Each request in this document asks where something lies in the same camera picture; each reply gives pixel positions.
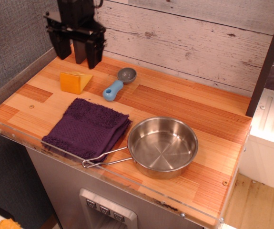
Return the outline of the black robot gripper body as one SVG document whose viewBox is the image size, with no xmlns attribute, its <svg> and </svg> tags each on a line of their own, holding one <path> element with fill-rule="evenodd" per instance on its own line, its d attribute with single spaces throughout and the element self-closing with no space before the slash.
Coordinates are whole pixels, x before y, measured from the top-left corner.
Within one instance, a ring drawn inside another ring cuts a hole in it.
<svg viewBox="0 0 274 229">
<path fill-rule="evenodd" d="M 65 39 L 105 41 L 106 29 L 94 19 L 96 9 L 103 5 L 102 0 L 59 0 L 57 5 L 57 11 L 44 14 L 47 32 L 53 42 Z"/>
</svg>

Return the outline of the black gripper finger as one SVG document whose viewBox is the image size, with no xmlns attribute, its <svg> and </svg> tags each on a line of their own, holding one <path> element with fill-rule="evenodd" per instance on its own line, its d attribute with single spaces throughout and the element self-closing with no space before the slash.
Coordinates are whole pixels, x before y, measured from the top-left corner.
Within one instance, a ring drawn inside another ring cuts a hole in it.
<svg viewBox="0 0 274 229">
<path fill-rule="evenodd" d="M 89 69 L 94 69 L 101 62 L 104 47 L 104 37 L 92 37 L 86 41 L 85 49 Z"/>
<path fill-rule="evenodd" d="M 57 56 L 64 60 L 71 54 L 70 39 L 56 32 L 49 32 L 51 43 Z"/>
</svg>

